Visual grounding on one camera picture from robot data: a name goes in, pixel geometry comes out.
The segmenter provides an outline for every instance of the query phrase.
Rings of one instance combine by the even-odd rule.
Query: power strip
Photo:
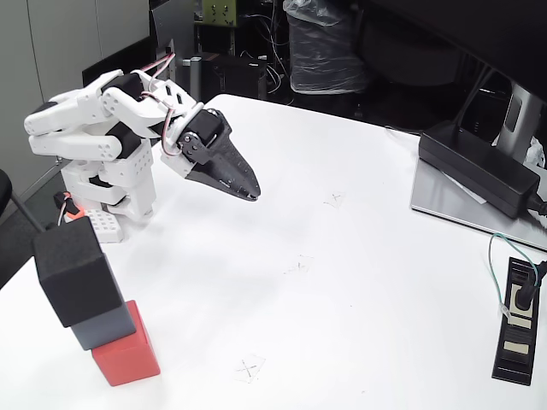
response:
[[[511,316],[502,318],[492,377],[529,386],[532,382],[533,360],[538,332],[539,290],[527,311],[515,304],[516,292],[534,271],[526,261],[509,258],[505,306]]]

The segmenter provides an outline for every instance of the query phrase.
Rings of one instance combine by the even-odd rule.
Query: monitor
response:
[[[447,39],[547,102],[545,0],[370,0]]]

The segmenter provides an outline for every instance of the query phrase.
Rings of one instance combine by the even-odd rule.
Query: stacked blocks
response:
[[[134,301],[124,303],[89,218],[40,233],[32,245],[38,279],[51,306],[62,325],[72,328],[84,350],[99,351],[93,350],[93,357],[110,384],[158,374],[137,305]],[[131,362],[123,359],[129,345]],[[125,366],[117,370],[122,378],[112,376],[109,363]]]
[[[137,303],[127,303],[137,331],[130,336],[92,350],[93,359],[111,386],[117,386],[160,374],[148,333]]]

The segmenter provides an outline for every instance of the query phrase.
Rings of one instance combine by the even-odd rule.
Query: table surface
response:
[[[416,137],[239,97],[209,106],[259,201],[181,179],[156,146],[154,215],[103,246],[162,375],[109,387],[30,260],[0,291],[0,408],[545,408],[545,321],[532,386],[493,380],[489,236],[411,211]],[[511,255],[493,246],[502,289]]]

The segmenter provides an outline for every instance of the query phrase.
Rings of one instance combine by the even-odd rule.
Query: black power brick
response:
[[[511,218],[526,210],[526,202],[539,187],[539,176],[518,161],[465,130],[454,132],[445,122],[422,133],[422,160]]]

